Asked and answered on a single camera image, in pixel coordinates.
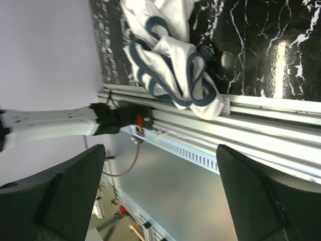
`red button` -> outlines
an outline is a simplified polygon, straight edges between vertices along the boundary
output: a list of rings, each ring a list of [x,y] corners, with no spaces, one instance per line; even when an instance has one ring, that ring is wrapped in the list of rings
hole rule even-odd
[[[128,214],[128,211],[127,211],[122,205],[120,205],[119,211],[120,211],[120,213],[123,214],[123,215]]]

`white towel with dark blue trim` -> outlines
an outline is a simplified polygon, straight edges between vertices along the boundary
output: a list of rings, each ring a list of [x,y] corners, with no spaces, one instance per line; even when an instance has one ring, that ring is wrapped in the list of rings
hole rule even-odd
[[[193,0],[121,0],[137,40],[124,48],[136,80],[158,100],[215,119],[224,101],[205,72],[206,59],[189,44]]]

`pink cable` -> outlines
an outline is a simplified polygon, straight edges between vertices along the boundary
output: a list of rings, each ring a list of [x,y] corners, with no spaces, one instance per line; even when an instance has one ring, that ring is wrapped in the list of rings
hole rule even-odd
[[[135,166],[136,162],[137,162],[137,159],[138,159],[138,156],[139,156],[139,146],[140,146],[140,143],[137,143],[137,151],[136,151],[136,156],[135,156],[135,159],[134,161],[132,162],[132,164],[130,165],[130,167],[128,168],[127,171],[121,173],[121,174],[110,174],[110,173],[107,173],[107,172],[104,172],[102,171],[102,173],[108,177],[122,177],[126,174],[128,174],[132,169],[133,167]]]

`white wall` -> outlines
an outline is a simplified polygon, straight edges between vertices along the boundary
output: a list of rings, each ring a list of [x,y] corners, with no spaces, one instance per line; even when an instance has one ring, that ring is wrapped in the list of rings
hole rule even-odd
[[[96,102],[100,65],[89,0],[0,1],[0,105],[54,110]],[[90,139],[90,144],[102,142]],[[0,186],[84,151],[82,136],[23,143],[0,153]]]

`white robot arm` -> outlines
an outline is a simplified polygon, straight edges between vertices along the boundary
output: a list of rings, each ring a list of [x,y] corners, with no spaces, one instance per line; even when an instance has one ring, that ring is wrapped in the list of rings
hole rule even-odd
[[[116,134],[120,128],[135,124],[137,116],[143,119],[147,114],[150,119],[151,110],[147,108],[130,104],[111,110],[103,103],[94,103],[72,110],[0,110],[0,152],[32,140],[71,135]]]

